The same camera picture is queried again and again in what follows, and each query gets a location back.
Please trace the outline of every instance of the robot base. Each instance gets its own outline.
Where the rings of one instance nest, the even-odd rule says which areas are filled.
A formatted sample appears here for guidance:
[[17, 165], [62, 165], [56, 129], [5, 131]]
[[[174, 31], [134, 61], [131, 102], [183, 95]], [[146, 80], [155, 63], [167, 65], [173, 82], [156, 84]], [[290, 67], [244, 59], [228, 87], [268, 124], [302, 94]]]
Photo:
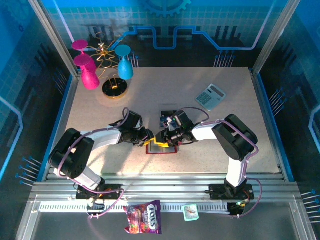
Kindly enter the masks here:
[[[100, 189], [99, 191], [103, 192], [103, 191], [111, 191], [111, 190], [115, 190], [115, 189], [120, 189], [121, 185], [120, 184], [104, 184], [103, 185], [103, 190]], [[117, 200], [120, 196], [120, 192], [113, 192], [113, 193], [109, 193], [109, 194], [95, 194], [92, 193], [90, 191], [87, 191], [86, 189], [84, 189], [82, 186], [78, 186], [78, 190], [76, 192], [76, 199], [90, 199], [90, 198], [95, 198], [95, 199], [102, 199], [102, 200]]]
[[228, 197], [226, 194], [226, 186], [224, 184], [210, 184], [209, 191], [205, 191], [206, 194], [210, 194], [211, 200], [250, 200], [255, 199], [254, 191], [251, 184], [245, 184], [241, 191], [234, 195], [234, 197]]

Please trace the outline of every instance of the blue line design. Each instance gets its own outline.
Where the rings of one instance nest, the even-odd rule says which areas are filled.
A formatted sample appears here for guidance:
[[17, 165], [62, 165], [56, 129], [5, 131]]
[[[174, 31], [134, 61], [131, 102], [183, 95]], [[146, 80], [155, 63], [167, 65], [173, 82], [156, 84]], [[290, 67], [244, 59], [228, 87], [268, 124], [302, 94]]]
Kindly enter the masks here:
[[276, 141], [276, 144], [280, 150], [280, 153], [281, 153], [281, 156], [282, 156], [282, 161], [283, 161], [283, 164], [284, 164], [284, 168], [285, 168], [285, 171], [287, 173], [287, 176], [288, 176], [288, 180], [289, 182], [294, 182], [295, 181], [295, 178], [292, 174], [292, 170], [291, 170], [291, 167], [290, 167], [290, 164], [289, 164], [289, 160], [288, 160], [288, 157], [287, 157], [287, 154], [286, 154], [286, 151], [285, 151], [285, 147], [281, 141], [281, 137], [280, 137], [280, 133], [279, 133], [279, 130], [278, 130], [278, 126], [277, 126], [277, 123], [276, 123], [276, 120], [275, 120], [275, 117], [272, 113], [272, 110], [271, 110], [271, 106], [270, 106], [270, 103], [269, 103], [269, 100], [268, 100], [268, 96], [267, 96], [267, 93], [266, 93], [266, 90], [265, 90], [265, 87], [264, 87], [264, 83], [262, 82], [262, 78], [261, 78], [261, 75], [260, 73], [258, 74], [257, 76], [257, 79], [258, 79], [258, 82], [259, 82], [259, 85], [261, 86], [261, 91], [262, 91], [262, 96], [264, 98], [264, 101], [265, 101], [265, 105], [267, 107], [267, 114], [270, 116], [270, 119], [271, 119], [271, 124], [272, 124], [272, 127], [274, 129], [274, 134], [275, 134], [275, 141]]
[[11, 145], [10, 151], [9, 151], [8, 155], [6, 156], [4, 164], [3, 164], [2, 168], [1, 168], [1, 171], [0, 171], [0, 182], [1, 182], [3, 176], [4, 176], [5, 172], [6, 172], [6, 169], [8, 167], [8, 164], [10, 162], [10, 159], [12, 157], [12, 154], [14, 153], [14, 150], [15, 150], [15, 148], [17, 146], [17, 143], [18, 143], [18, 141], [20, 139], [21, 133], [22, 133], [22, 131], [24, 129], [24, 124], [23, 124], [23, 121], [22, 121], [21, 112], [18, 109], [16, 109], [13, 105], [11, 105], [9, 102], [7, 102], [2, 96], [0, 96], [0, 102], [4, 103], [4, 105], [6, 105], [8, 108], [10, 108], [11, 111], [13, 111], [17, 115], [18, 121], [19, 121], [19, 130], [16, 133], [16, 136], [14, 138], [14, 141], [13, 141], [12, 145]]
[[152, 31], [152, 36], [153, 36], [153, 47], [156, 50], [174, 50], [177, 47], [177, 38], [178, 38], [178, 31], [179, 30], [192, 30], [192, 35], [203, 35], [217, 50], [222, 50], [222, 51], [232, 51], [232, 50], [240, 50], [240, 51], [251, 51], [256, 48], [258, 41], [261, 37], [262, 32], [265, 29], [265, 26], [270, 18], [271, 12], [274, 9], [276, 1], [273, 2], [262, 26], [261, 29], [256, 36], [256, 39], [253, 43], [252, 47], [220, 47], [218, 44], [206, 33], [205, 31], [197, 31], [196, 26], [176, 26], [173, 30], [173, 45], [172, 46], [158, 46], [157, 45], [157, 34], [156, 34], [156, 29], [153, 26], [134, 26], [133, 31], [126, 31], [119, 39], [116, 41], [111, 47], [110, 50], [114, 50], [118, 44], [120, 43], [121, 40], [123, 40], [126, 36], [130, 35], [138, 35], [138, 30], [151, 30]]
[[320, 104], [317, 107], [315, 107], [315, 109], [312, 110], [308, 127], [309, 127], [310, 133], [312, 135], [313, 141], [316, 145], [316, 148], [318, 149], [318, 151], [320, 153], [320, 143], [317, 138], [316, 132], [315, 132], [314, 128], [312, 127], [312, 124], [314, 123], [315, 115], [317, 112], [319, 112], [319, 110], [320, 110]]
[[64, 95], [63, 95], [63, 98], [62, 98], [62, 102], [61, 102], [61, 105], [60, 105], [60, 108], [59, 108], [58, 115], [56, 116], [55, 124], [53, 126], [53, 130], [52, 130], [52, 134], [51, 134], [51, 137], [50, 137], [50, 140], [49, 140], [49, 143], [48, 143], [48, 147], [46, 148], [46, 151], [45, 151], [45, 154], [44, 154], [44, 158], [43, 158], [43, 162], [42, 162], [38, 177], [36, 179], [37, 182], [41, 182], [42, 178], [43, 178], [43, 176], [45, 174], [46, 166], [48, 164], [49, 155], [51, 153], [51, 148], [52, 148], [52, 146], [54, 144], [54, 139], [55, 139], [55, 136], [57, 134], [57, 130], [58, 130], [58, 126], [59, 126], [59, 123], [60, 123], [60, 119], [62, 117], [62, 113], [64, 111], [64, 107], [65, 107], [65, 104], [66, 104], [66, 101], [67, 101], [67, 96], [68, 96], [68, 93], [69, 93], [69, 90], [70, 90], [72, 79], [73, 79], [73, 77], [72, 77], [72, 75], [70, 75], [68, 84], [67, 84], [67, 86], [65, 88], [65, 91], [64, 91]]

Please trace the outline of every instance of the gray calculator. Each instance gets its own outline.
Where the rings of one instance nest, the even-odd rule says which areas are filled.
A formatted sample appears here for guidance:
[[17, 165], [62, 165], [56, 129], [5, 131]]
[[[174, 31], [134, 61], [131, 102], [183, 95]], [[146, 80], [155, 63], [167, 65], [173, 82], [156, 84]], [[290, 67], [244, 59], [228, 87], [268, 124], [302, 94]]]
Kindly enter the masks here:
[[195, 100], [206, 110], [211, 111], [225, 99], [226, 94], [216, 85], [210, 84]]

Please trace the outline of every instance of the candy bag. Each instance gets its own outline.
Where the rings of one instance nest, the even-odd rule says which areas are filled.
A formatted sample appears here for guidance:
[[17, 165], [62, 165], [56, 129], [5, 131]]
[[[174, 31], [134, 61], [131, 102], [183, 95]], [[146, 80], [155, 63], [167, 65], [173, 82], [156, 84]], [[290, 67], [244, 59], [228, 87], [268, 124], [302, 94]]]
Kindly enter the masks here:
[[129, 222], [124, 230], [128, 234], [162, 234], [160, 200], [125, 206], [124, 210]]

